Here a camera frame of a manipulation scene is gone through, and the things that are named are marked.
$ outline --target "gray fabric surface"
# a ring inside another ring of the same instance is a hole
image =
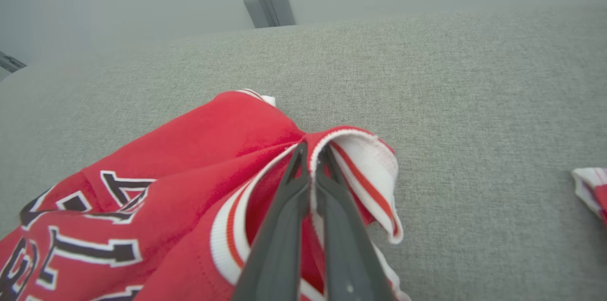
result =
[[[607,167],[607,8],[403,16],[183,39],[0,83],[0,235],[72,172],[249,87],[306,131],[392,145],[414,301],[604,300],[607,229],[570,170]],[[382,237],[377,228],[373,237]]]

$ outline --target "striped fabric edge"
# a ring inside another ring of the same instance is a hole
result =
[[[602,218],[601,211],[605,208],[598,202],[594,193],[597,186],[607,184],[607,169],[600,167],[578,168],[571,171],[575,182],[575,195],[583,201],[588,208]]]
[[[310,208],[314,230],[321,246],[324,245],[324,225],[322,217],[316,211],[314,183],[318,156],[327,144],[331,145],[336,161],[352,191],[388,233],[388,241],[392,244],[400,243],[403,240],[403,225],[396,214],[393,195],[398,172],[396,156],[376,135],[358,129],[340,129],[328,133],[317,143],[309,162],[313,187],[310,193]],[[375,243],[373,248],[396,298],[399,301],[410,301],[409,296],[400,289],[400,279],[390,268],[384,254]]]
[[[386,260],[384,254],[379,250],[379,247],[377,247],[377,245],[373,243],[373,241],[371,241],[371,244],[373,244],[373,249],[375,250],[375,254],[379,259],[379,264],[381,264],[382,268],[384,269],[384,273],[386,274],[386,277],[390,281],[390,286],[392,287],[392,292],[394,292],[396,299],[398,301],[411,301],[409,295],[407,295],[407,293],[401,290],[401,279],[398,277],[396,272],[392,268],[390,268],[390,265],[388,264],[388,261]]]
[[[262,100],[263,102],[266,102],[269,105],[272,105],[273,107],[276,106],[276,98],[274,98],[273,96],[266,96],[266,95],[258,94],[257,92],[255,92],[251,89],[240,89],[240,90],[236,90],[236,92],[244,93],[244,94],[252,96],[258,100]]]
[[[217,271],[232,285],[238,282],[238,277],[251,253],[245,228],[249,197],[264,175],[296,147],[297,144],[294,144],[272,159],[254,178],[240,186],[215,215],[211,226],[211,256]],[[325,300],[323,294],[304,279],[300,281],[299,290],[302,300]]]

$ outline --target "red baseball jersey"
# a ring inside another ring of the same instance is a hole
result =
[[[393,150],[354,127],[306,134],[252,90],[219,94],[29,202],[0,241],[0,301],[227,300],[286,170],[330,144],[366,224],[403,240]],[[302,225],[301,299],[324,300],[322,222]],[[408,299],[376,248],[395,297]]]

